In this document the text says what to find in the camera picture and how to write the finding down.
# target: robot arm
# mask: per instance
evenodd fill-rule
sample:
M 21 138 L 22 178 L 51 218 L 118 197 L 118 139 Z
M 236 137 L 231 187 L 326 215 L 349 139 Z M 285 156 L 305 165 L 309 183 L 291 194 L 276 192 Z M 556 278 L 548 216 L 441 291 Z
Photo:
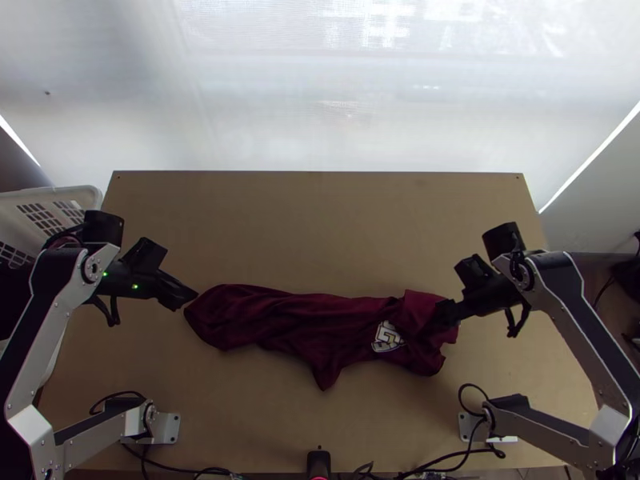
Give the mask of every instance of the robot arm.
M 62 480 L 67 471 L 112 443 L 171 444 L 178 438 L 179 416 L 157 412 L 141 395 L 109 398 L 102 412 L 57 432 L 33 405 L 75 308 L 94 301 L 97 294 L 156 297 L 172 310 L 195 298 L 196 292 L 158 270 L 166 250 L 147 239 L 115 261 L 122 228 L 121 218 L 87 212 L 78 236 L 63 246 L 45 248 L 34 264 L 31 300 L 0 358 L 2 468 L 12 473 L 8 478 L 20 478 L 27 455 L 33 478 Z
M 542 310 L 602 400 L 586 429 L 532 409 L 523 395 L 494 398 L 483 403 L 493 433 L 518 436 L 576 466 L 587 478 L 635 478 L 640 376 L 585 299 L 584 281 L 574 260 L 566 252 L 525 251 L 514 223 L 490 230 L 483 240 L 500 273 L 487 272 L 477 255 L 463 260 L 456 271 L 462 272 L 465 299 L 458 304 L 444 301 L 440 320 L 456 322 L 472 314 L 508 311 L 521 303 L 523 319 L 519 326 L 510 324 L 513 337 L 529 310 Z

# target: power cord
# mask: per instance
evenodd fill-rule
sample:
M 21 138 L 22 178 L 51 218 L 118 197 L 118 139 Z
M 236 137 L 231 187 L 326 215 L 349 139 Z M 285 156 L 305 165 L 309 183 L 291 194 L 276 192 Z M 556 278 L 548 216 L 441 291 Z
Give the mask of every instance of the power cord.
M 482 425 L 483 423 L 489 423 L 490 428 L 493 428 L 494 420 L 492 418 L 488 418 L 484 413 L 472 411 L 470 408 L 468 408 L 465 405 L 464 401 L 462 400 L 462 395 L 464 391 L 468 388 L 476 389 L 484 396 L 485 400 L 489 400 L 489 396 L 486 394 L 486 392 L 482 388 L 480 388 L 479 386 L 473 383 L 465 383 L 458 389 L 458 401 L 460 402 L 460 407 L 469 415 L 472 415 L 478 418 L 478 421 L 476 422 L 474 428 L 471 431 L 471 435 L 469 438 L 469 445 L 467 446 L 466 450 L 461 450 L 458 452 L 453 452 L 451 454 L 443 455 L 439 458 L 436 458 L 435 460 L 432 460 L 431 462 L 420 465 L 419 467 L 414 468 L 413 470 L 409 470 L 407 472 L 401 472 L 395 477 L 393 477 L 392 480 L 405 480 L 405 478 L 408 478 L 412 475 L 420 475 L 420 474 L 448 474 L 462 468 L 462 466 L 464 466 L 466 461 L 469 459 L 469 456 L 471 456 L 472 454 L 494 454 L 496 457 L 500 459 L 504 459 L 506 457 L 506 454 L 502 450 L 498 450 L 492 444 L 488 444 L 486 448 L 478 448 L 478 449 L 473 448 L 474 436 L 478 431 L 478 428 L 480 427 L 480 425 Z M 450 468 L 433 468 L 434 466 L 444 462 L 445 460 L 449 460 L 450 458 L 456 458 L 456 457 L 462 457 L 462 460 L 460 460 L 460 462 L 458 462 L 456 466 L 452 466 Z M 364 478 L 370 478 L 371 480 L 383 480 L 381 477 L 371 473 L 373 467 L 374 467 L 373 462 L 369 462 L 369 463 L 366 463 L 365 465 L 358 467 L 351 474 L 349 480 L 363 480 Z
M 638 240 L 638 249 L 636 250 L 635 255 L 634 255 L 634 258 L 637 258 L 640 255 L 640 230 L 634 232 L 634 237 Z M 614 283 L 615 283 L 615 277 L 612 274 L 611 276 L 609 276 L 609 279 L 605 282 L 605 284 L 602 286 L 602 288 L 600 289 L 598 294 L 595 296 L 595 300 L 594 300 L 593 304 L 591 304 L 591 306 L 594 308 L 595 311 L 598 311 L 598 304 L 600 303 L 600 298 L 602 298 L 604 293 Z
M 112 394 L 109 394 L 105 397 L 100 398 L 100 400 L 98 400 L 96 403 L 94 403 L 91 408 L 89 408 L 89 415 L 97 415 L 100 412 L 97 411 L 97 408 L 103 404 L 104 402 L 106 402 L 107 400 L 111 400 L 112 398 L 118 398 L 118 397 L 124 397 L 124 396 L 135 396 L 137 398 L 143 398 L 146 399 L 146 397 L 144 395 L 142 395 L 140 392 L 137 392 L 135 390 L 122 390 L 119 392 L 115 392 Z M 124 448 L 126 451 L 128 451 L 130 454 L 132 454 L 134 457 L 136 457 L 138 460 L 140 460 L 140 471 L 142 473 L 142 477 L 144 478 L 144 480 L 149 480 L 149 474 L 146 471 L 146 465 L 153 465 L 156 466 L 157 468 L 163 469 L 163 470 L 167 470 L 169 472 L 175 472 L 178 474 L 192 474 L 194 476 L 194 480 L 198 480 L 201 476 L 203 476 L 204 474 L 213 474 L 213 475 L 224 475 L 227 477 L 231 477 L 233 480 L 246 480 L 246 477 L 240 475 L 240 474 L 236 474 L 234 472 L 232 472 L 231 470 L 228 470 L 226 468 L 221 468 L 218 466 L 209 466 L 207 468 L 201 469 L 201 470 L 193 470 L 193 469 L 187 469 L 187 468 L 177 468 L 175 466 L 169 466 L 169 465 L 164 465 L 160 462 L 155 462 L 154 460 L 149 460 L 147 458 L 147 455 L 149 453 L 149 451 L 151 450 L 151 445 L 147 444 L 147 445 L 143 445 L 142 446 L 142 452 L 139 454 L 138 452 L 136 452 L 135 450 L 133 450 L 132 448 L 130 448 L 128 445 L 125 445 L 124 443 L 120 444 L 122 446 L 122 448 Z

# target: wire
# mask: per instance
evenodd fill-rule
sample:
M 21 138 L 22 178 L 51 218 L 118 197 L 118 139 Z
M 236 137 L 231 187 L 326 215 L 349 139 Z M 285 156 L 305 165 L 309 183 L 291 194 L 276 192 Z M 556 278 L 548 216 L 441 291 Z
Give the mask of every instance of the wire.
M 477 391 L 479 391 L 485 398 L 485 400 L 489 401 L 489 395 L 486 394 L 486 392 L 480 388 L 479 386 L 473 384 L 473 383 L 464 383 L 463 385 L 460 386 L 460 388 L 458 388 L 458 401 L 460 402 L 460 407 L 462 407 L 462 409 L 467 412 L 469 415 L 473 416 L 473 417 L 482 417 L 484 418 L 485 415 L 484 413 L 481 412 L 473 412 L 472 410 L 469 410 L 465 403 L 462 401 L 462 394 L 464 393 L 464 391 L 467 388 L 475 388 Z
M 401 472 L 399 473 L 394 480 L 404 480 L 407 477 L 410 477 L 411 475 L 416 475 L 416 474 L 424 474 L 424 473 L 441 473 L 441 474 L 448 474 L 450 472 L 459 470 L 465 463 L 466 461 L 469 459 L 469 456 L 472 454 L 488 454 L 488 453 L 492 453 L 494 454 L 496 457 L 503 459 L 506 457 L 506 454 L 502 451 L 502 450 L 498 450 L 497 448 L 495 448 L 495 446 L 493 446 L 492 444 L 488 444 L 488 446 L 486 448 L 479 448 L 479 449 L 473 449 L 473 443 L 474 443 L 474 436 L 476 434 L 476 432 L 478 431 L 478 428 L 480 427 L 481 424 L 483 423 L 487 423 L 490 422 L 490 428 L 493 428 L 493 423 L 494 423 L 494 419 L 492 418 L 488 418 L 487 415 L 482 412 L 474 412 L 471 409 L 469 409 L 464 401 L 462 400 L 462 395 L 464 394 L 464 391 L 468 388 L 473 388 L 476 389 L 477 391 L 479 391 L 482 396 L 485 398 L 485 400 L 489 401 L 489 395 L 486 394 L 486 392 L 480 388 L 479 386 L 475 385 L 474 383 L 464 383 L 463 385 L 460 386 L 460 388 L 458 389 L 458 401 L 460 402 L 460 407 L 467 412 L 469 415 L 472 415 L 476 418 L 479 418 L 479 420 L 476 422 L 474 428 L 471 431 L 471 435 L 469 438 L 469 445 L 467 446 L 466 450 L 461 450 L 459 452 L 453 452 L 451 454 L 447 454 L 447 455 L 443 455 L 439 458 L 436 458 L 435 460 L 432 460 L 431 462 L 425 463 L 423 465 L 420 465 L 417 468 L 414 468 L 413 470 L 407 471 L 407 472 Z M 439 463 L 444 462 L 445 460 L 449 460 L 450 458 L 456 458 L 456 457 L 461 457 L 462 456 L 462 460 L 460 460 L 460 462 L 458 462 L 458 464 L 456 466 L 452 466 L 450 468 L 444 468 L 444 469 L 435 469 L 435 468 L 431 468 L 434 465 L 437 465 Z M 364 465 L 361 466 L 359 469 L 361 470 L 362 468 L 368 466 Z M 371 468 L 369 468 L 369 470 L 367 472 L 365 472 L 364 476 L 367 477 L 371 477 L 370 475 L 370 471 Z
M 612 286 L 615 283 L 615 278 L 613 275 L 611 275 L 609 277 L 609 280 L 607 280 L 605 282 L 605 284 L 602 286 L 602 288 L 600 289 L 600 291 L 598 292 L 598 294 L 595 296 L 595 300 L 594 303 L 592 305 L 592 307 L 594 308 L 594 310 L 598 310 L 598 304 L 600 303 L 600 298 L 602 298 L 602 295 L 607 291 L 607 289 Z
M 142 458 L 140 458 L 140 471 L 142 472 L 142 478 L 149 480 L 149 474 L 146 472 L 146 455 L 149 453 L 151 445 L 144 445 L 142 448 Z
M 96 403 L 94 403 L 91 406 L 91 408 L 89 408 L 89 415 L 97 415 L 97 414 L 101 413 L 101 412 L 96 411 L 96 408 L 98 408 L 101 403 L 106 402 L 107 400 L 111 400 L 112 398 L 122 397 L 124 395 L 133 395 L 135 397 L 142 398 L 142 399 L 146 400 L 146 397 L 144 395 L 142 395 L 140 392 L 137 392 L 135 390 L 123 390 L 121 392 L 115 392 L 114 394 L 109 394 L 106 397 L 100 398 L 100 400 L 98 400 Z
M 634 258 L 637 258 L 640 255 L 640 235 L 636 237 L 638 239 L 638 249 L 635 252 Z M 598 292 L 598 294 L 595 296 L 595 300 L 593 302 L 593 304 L 591 305 L 594 310 L 598 311 L 598 304 L 600 303 L 600 298 L 602 298 L 602 295 L 607 291 L 607 289 L 612 286 L 615 283 L 615 277 L 612 274 L 609 279 L 605 282 L 605 284 L 602 286 L 602 288 L 600 289 L 600 291 Z
M 204 475 L 204 474 L 225 475 L 225 476 L 234 475 L 237 477 L 241 477 L 241 475 L 235 474 L 231 470 L 227 470 L 226 468 L 221 468 L 217 466 L 210 466 L 202 470 L 192 470 L 188 468 L 177 468 L 176 466 L 163 465 L 162 463 L 149 460 L 145 455 L 139 454 L 138 452 L 128 447 L 124 443 L 121 443 L 121 446 L 130 454 L 132 454 L 134 457 L 138 458 L 141 462 L 156 466 L 157 468 L 167 470 L 169 472 L 175 472 L 177 474 L 193 474 L 193 475 L 196 475 L 196 477 L 194 478 L 197 478 L 198 475 Z

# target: black cable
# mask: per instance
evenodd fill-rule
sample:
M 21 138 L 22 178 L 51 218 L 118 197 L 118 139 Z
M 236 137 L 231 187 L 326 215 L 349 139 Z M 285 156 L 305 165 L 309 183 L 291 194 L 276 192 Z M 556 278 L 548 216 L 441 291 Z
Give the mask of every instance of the black cable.
M 205 468 L 205 469 L 202 469 L 202 470 L 192 470 L 192 469 L 188 469 L 188 468 L 177 468 L 175 466 L 163 465 L 161 463 L 154 462 L 153 460 L 149 460 L 147 457 L 143 457 L 141 454 L 139 454 L 135 450 L 129 448 L 124 443 L 121 443 L 120 445 L 122 446 L 122 448 L 124 448 L 126 451 L 128 451 L 130 454 L 132 454 L 134 457 L 138 458 L 140 461 L 143 461 L 144 463 L 148 463 L 149 465 L 156 466 L 157 468 L 160 468 L 160 469 L 163 469 L 163 470 L 167 470 L 169 472 L 175 472 L 177 474 L 193 474 L 193 475 L 209 473 L 209 474 L 226 475 L 226 476 L 236 475 L 238 477 L 241 477 L 241 475 L 234 474 L 234 472 L 232 472 L 231 470 L 227 470 L 226 468 L 220 468 L 220 467 L 217 467 L 217 466 L 211 466 L 209 468 Z
M 142 478 L 149 480 L 149 474 L 146 472 L 146 455 L 149 453 L 151 445 L 144 445 L 142 448 L 142 458 L 140 458 L 140 471 L 142 472 Z
M 82 230 L 85 226 L 86 226 L 85 223 L 81 223 L 80 225 L 70 226 L 66 230 L 63 230 L 62 232 L 57 232 L 56 234 L 51 235 L 46 240 L 44 245 L 42 245 L 42 250 L 48 249 L 51 245 L 53 245 L 54 242 L 56 242 L 57 240 L 59 240 L 60 238 L 63 238 L 63 237 L 74 237 L 76 240 L 78 240 L 78 243 L 80 243 L 80 245 L 83 245 L 82 242 L 80 241 L 80 238 L 78 238 L 73 233 L 75 233 L 75 232 L 77 232 L 79 230 Z
M 98 308 L 98 310 L 100 310 L 100 312 L 105 316 L 106 324 L 108 326 L 116 325 L 114 318 L 111 316 L 111 312 L 109 312 L 109 309 L 106 308 L 105 303 L 99 297 L 90 298 L 86 301 L 86 303 L 88 305 L 94 305 Z
M 146 397 L 142 395 L 140 392 L 135 390 L 123 390 L 121 392 L 115 392 L 114 394 L 109 394 L 106 397 L 100 398 L 96 403 L 94 403 L 91 408 L 89 408 L 89 415 L 97 415 L 100 412 L 96 411 L 96 408 L 100 406 L 101 403 L 106 402 L 107 400 L 111 400 L 112 398 L 121 397 L 123 395 L 133 395 L 138 398 L 142 398 L 146 400 Z
M 640 256 L 640 236 L 636 237 L 638 239 L 638 249 L 635 252 L 634 258 L 637 258 L 638 256 Z M 594 302 L 591 304 L 591 306 L 594 308 L 594 310 L 598 311 L 598 304 L 600 303 L 600 298 L 602 298 L 602 295 L 606 292 L 606 290 L 612 286 L 615 283 L 615 277 L 613 276 L 613 274 L 609 277 L 609 279 L 605 282 L 605 284 L 602 286 L 602 288 L 600 289 L 600 291 L 598 292 L 598 294 L 595 296 L 595 300 Z
M 489 395 L 486 394 L 486 392 L 480 388 L 479 386 L 473 384 L 473 383 L 464 383 L 460 386 L 460 388 L 458 388 L 458 401 L 460 402 L 460 407 L 462 407 L 462 409 L 467 412 L 469 415 L 473 416 L 473 417 L 481 417 L 484 418 L 485 414 L 483 412 L 473 412 L 471 410 L 469 410 L 465 403 L 462 401 L 462 394 L 464 393 L 464 391 L 467 388 L 475 388 L 477 391 L 479 391 L 485 398 L 485 400 L 489 401 Z
M 443 455 L 439 458 L 436 458 L 435 460 L 432 460 L 431 462 L 425 463 L 424 465 L 420 465 L 417 468 L 414 468 L 413 470 L 410 470 L 408 472 L 403 472 L 401 474 L 399 474 L 396 477 L 396 480 L 403 480 L 404 478 L 410 477 L 411 475 L 416 475 L 416 474 L 424 474 L 427 472 L 431 472 L 431 473 L 449 473 L 449 472 L 453 472 L 456 470 L 459 470 L 467 461 L 467 459 L 469 458 L 469 456 L 471 454 L 479 454 L 479 453 L 493 453 L 494 455 L 496 455 L 496 457 L 498 458 L 504 458 L 506 455 L 503 451 L 496 449 L 493 446 L 490 446 L 488 448 L 483 448 L 483 449 L 476 449 L 473 450 L 472 446 L 473 446 L 473 442 L 474 442 L 474 436 L 476 431 L 478 430 L 478 428 L 480 427 L 481 424 L 483 424 L 486 420 L 482 419 L 482 420 L 478 420 L 478 422 L 476 422 L 474 428 L 471 431 L 471 436 L 469 438 L 469 445 L 466 448 L 466 450 L 463 451 L 459 451 L 459 452 L 453 452 L 452 454 L 447 454 L 447 455 Z M 445 469 L 434 469 L 434 468 L 430 468 L 433 465 L 437 465 L 441 462 L 444 462 L 445 460 L 448 460 L 450 458 L 455 458 L 455 457 L 459 457 L 461 455 L 464 455 L 464 458 L 456 465 L 456 466 L 452 466 L 451 468 L 445 468 Z
M 118 297 L 115 295 L 111 296 L 109 301 L 111 306 L 111 317 L 114 320 L 114 325 L 120 325 L 120 312 L 118 312 Z
M 598 292 L 598 294 L 595 296 L 595 300 L 594 303 L 592 304 L 592 307 L 594 308 L 594 310 L 598 311 L 598 304 L 600 303 L 600 298 L 602 298 L 602 295 L 606 292 L 606 290 L 612 286 L 615 283 L 615 278 L 613 275 L 611 275 L 609 277 L 609 280 L 607 280 L 605 282 L 605 284 L 602 286 L 602 288 L 600 289 L 600 291 Z

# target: maroon t-shirt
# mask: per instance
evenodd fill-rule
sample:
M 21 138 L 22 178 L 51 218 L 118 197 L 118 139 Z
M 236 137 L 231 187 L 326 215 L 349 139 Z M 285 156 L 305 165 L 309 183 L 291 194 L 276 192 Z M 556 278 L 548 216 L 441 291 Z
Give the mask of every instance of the maroon t-shirt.
M 221 350 L 257 343 L 300 357 L 326 390 L 341 369 L 364 360 L 386 360 L 419 375 L 439 372 L 445 360 L 440 347 L 458 336 L 458 328 L 430 323 L 441 300 L 412 290 L 401 298 L 344 298 L 218 285 L 191 303 L 185 317 Z

